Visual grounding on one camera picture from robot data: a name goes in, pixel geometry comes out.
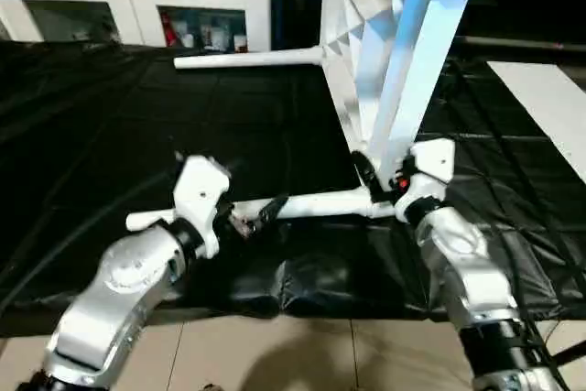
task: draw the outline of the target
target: red object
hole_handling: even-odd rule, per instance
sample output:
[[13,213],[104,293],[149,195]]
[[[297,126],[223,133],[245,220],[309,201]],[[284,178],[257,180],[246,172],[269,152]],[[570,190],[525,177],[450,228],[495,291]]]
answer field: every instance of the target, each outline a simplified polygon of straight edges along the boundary
[[171,25],[171,19],[167,13],[161,13],[161,22],[163,24],[163,33],[165,34],[165,43],[167,46],[174,46],[177,43],[177,34]]

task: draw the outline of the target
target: cable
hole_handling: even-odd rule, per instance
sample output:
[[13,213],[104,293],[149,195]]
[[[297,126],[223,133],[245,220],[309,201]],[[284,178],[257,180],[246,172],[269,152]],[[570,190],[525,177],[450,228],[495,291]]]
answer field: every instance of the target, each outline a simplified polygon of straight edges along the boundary
[[[450,185],[450,183],[447,180],[439,178],[438,176],[434,176],[433,174],[428,173],[427,171],[424,171],[422,169],[418,168],[417,172],[436,180],[437,182],[443,184],[446,187],[448,187]],[[548,350],[547,343],[543,340],[541,333],[539,332],[537,325],[535,324],[535,321],[531,317],[531,314],[529,313],[529,311],[526,307],[525,295],[523,292],[523,285],[522,285],[521,277],[520,277],[521,271],[520,271],[518,263],[516,261],[515,253],[513,252],[513,249],[510,247],[509,243],[505,240],[501,230],[498,229],[498,227],[494,224],[493,221],[490,220],[490,217],[488,215],[486,215],[486,213],[483,212],[482,209],[476,207],[464,194],[461,193],[461,191],[456,190],[453,187],[450,187],[450,189],[451,189],[452,193],[455,194],[466,205],[468,205],[468,207],[471,210],[476,212],[480,217],[484,218],[486,220],[487,224],[489,225],[489,227],[491,228],[491,232],[499,238],[499,241],[501,242],[503,250],[505,251],[507,259],[509,260],[509,263],[511,266],[511,272],[512,272],[512,276],[513,276],[513,295],[516,299],[516,302],[517,302],[517,305],[519,308],[519,312],[521,314],[521,319],[525,323],[526,327],[529,329],[530,335],[533,336],[533,338],[535,338],[536,343],[537,343],[537,348],[539,349],[540,357],[547,364],[548,369],[553,374],[553,376],[556,379],[556,381],[558,382],[559,386],[564,391],[570,391],[570,388],[568,387],[568,385],[566,384],[566,381],[564,380],[563,376],[559,372],[558,366],[556,365],[555,361],[553,360],[553,357],[551,356],[551,353]]]
[[559,325],[561,324],[561,320],[556,320],[556,323],[551,326],[551,329],[548,330],[545,337],[546,346],[548,345],[549,339],[553,336],[553,333],[558,329]]
[[59,254],[61,254],[67,247],[74,243],[78,238],[84,235],[90,228],[92,228],[95,224],[101,221],[104,217],[118,208],[121,204],[125,203],[133,199],[135,196],[147,190],[154,185],[158,184],[159,182],[163,181],[165,178],[168,178],[168,172],[161,172],[156,175],[153,175],[136,186],[134,186],[129,191],[125,192],[121,196],[114,199],[112,202],[104,205],[102,208],[98,209],[94,214],[84,220],[77,228],[75,228],[69,235],[67,235],[61,242],[57,243],[53,249],[49,251],[38,263],[34,266],[28,273],[8,292],[8,294],[2,299],[0,302],[0,319],[4,315],[6,309],[12,301],[18,296],[23,288],[27,286],[27,284],[36,277],[47,265],[53,261]]

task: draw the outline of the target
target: white pipe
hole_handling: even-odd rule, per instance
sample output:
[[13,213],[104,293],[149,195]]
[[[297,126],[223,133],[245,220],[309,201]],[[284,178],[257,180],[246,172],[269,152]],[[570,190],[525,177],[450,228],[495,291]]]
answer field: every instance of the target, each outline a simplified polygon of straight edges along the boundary
[[250,52],[247,54],[177,57],[175,69],[241,68],[250,66],[278,66],[288,64],[321,64],[324,53],[321,46],[307,49]]
[[[234,204],[234,213],[251,220],[256,218],[258,212],[270,201],[271,199],[238,201]],[[277,218],[291,219],[344,214],[358,214],[375,219],[394,215],[395,208],[389,202],[372,203],[370,191],[366,187],[359,187],[354,190],[289,197]],[[175,220],[175,211],[133,212],[126,217],[126,229],[128,231],[139,231],[158,219],[172,222]]]

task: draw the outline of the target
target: tile floor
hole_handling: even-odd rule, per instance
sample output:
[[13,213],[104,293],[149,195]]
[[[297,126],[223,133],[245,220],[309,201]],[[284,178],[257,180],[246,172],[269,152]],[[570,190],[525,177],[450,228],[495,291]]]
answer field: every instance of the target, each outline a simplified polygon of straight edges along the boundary
[[[539,324],[547,334],[551,322]],[[586,339],[586,322],[563,322],[552,352]],[[0,390],[38,368],[46,337],[15,338],[0,355]],[[586,390],[586,361],[562,369]],[[115,391],[469,391],[471,372],[449,324],[390,320],[241,317],[149,327]]]

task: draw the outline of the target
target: black fabric floor covering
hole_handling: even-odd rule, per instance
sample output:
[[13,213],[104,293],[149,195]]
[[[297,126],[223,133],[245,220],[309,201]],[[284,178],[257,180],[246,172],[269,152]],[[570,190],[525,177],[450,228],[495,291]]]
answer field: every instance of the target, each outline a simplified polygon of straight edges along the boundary
[[[227,166],[232,200],[359,184],[320,68],[177,72],[175,55],[0,44],[0,298],[95,209],[173,167],[175,150]],[[418,138],[438,136],[457,141],[450,201],[509,276],[503,240],[514,250],[533,315],[586,319],[586,187],[485,63],[446,63]],[[126,234],[125,215],[169,207],[173,184],[142,193],[68,248],[0,320],[0,337],[52,331],[103,250]],[[445,319],[412,233],[395,219],[299,219],[251,243],[225,239],[179,292],[159,317],[203,308]]]

